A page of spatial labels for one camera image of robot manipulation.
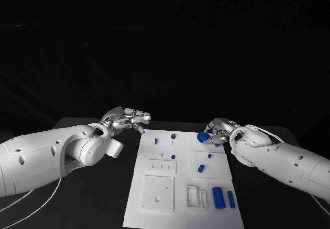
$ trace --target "white platform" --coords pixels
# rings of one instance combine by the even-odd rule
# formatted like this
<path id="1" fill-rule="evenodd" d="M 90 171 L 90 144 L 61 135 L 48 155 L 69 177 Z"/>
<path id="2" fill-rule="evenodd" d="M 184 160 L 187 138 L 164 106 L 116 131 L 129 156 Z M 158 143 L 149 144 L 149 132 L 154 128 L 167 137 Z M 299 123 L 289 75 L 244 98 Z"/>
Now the white platform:
<path id="1" fill-rule="evenodd" d="M 204 145 L 197 141 L 197 133 L 178 132 L 178 131 L 159 131 L 145 130 L 141 135 L 139 148 L 135 159 L 135 169 L 130 183 L 130 190 L 128 196 L 128 203 L 123 217 L 123 227 L 145 228 L 145 229 L 241 229 L 241 219 L 239 213 L 239 204 L 231 185 L 231 180 L 213 179 L 213 178 L 192 178 L 191 174 L 191 151 L 208 152 L 211 158 L 217 157 L 214 154 L 223 156 L 223 147 L 214 147 L 213 144 Z M 174 161 L 177 162 L 175 174 L 155 174 L 146 172 L 146 161 L 171 160 L 171 155 L 175 155 Z M 156 212 L 141 210 L 141 199 L 145 175 L 172 177 L 174 178 L 174 205 L 172 212 Z M 201 210 L 200 195 L 197 195 L 198 208 L 185 207 L 185 187 L 197 186 L 197 194 L 205 191 L 207 197 L 207 210 Z M 224 209 L 216 209 L 213 203 L 211 188 L 220 187 L 224 197 Z M 227 200 L 226 192 L 231 191 L 236 208 L 231 209 Z"/>

